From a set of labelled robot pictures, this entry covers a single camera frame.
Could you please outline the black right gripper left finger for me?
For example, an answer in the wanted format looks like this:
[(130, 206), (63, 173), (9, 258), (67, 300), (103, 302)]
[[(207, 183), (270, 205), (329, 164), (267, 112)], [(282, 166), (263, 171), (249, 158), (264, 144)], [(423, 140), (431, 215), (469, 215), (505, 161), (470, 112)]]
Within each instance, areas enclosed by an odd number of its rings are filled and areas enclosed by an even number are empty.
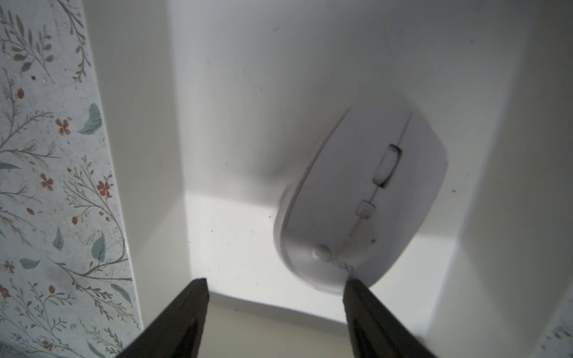
[(192, 280), (118, 358), (197, 357), (209, 301), (207, 280)]

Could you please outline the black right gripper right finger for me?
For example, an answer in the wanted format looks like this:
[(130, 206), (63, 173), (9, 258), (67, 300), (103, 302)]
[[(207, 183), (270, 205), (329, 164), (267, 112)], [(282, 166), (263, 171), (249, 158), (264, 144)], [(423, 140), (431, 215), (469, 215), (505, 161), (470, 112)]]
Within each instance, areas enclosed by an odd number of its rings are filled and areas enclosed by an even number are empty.
[(343, 304), (355, 357), (435, 358), (360, 280), (346, 282)]

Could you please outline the white mouse with logo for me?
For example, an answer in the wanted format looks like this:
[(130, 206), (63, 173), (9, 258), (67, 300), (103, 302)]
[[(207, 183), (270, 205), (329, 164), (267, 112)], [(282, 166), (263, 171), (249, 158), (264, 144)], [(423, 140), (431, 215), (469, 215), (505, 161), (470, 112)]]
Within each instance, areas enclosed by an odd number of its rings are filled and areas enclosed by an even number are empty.
[(353, 278), (377, 283), (425, 221), (447, 169), (445, 146), (408, 102), (352, 107), (280, 206), (281, 259), (321, 292), (340, 295)]

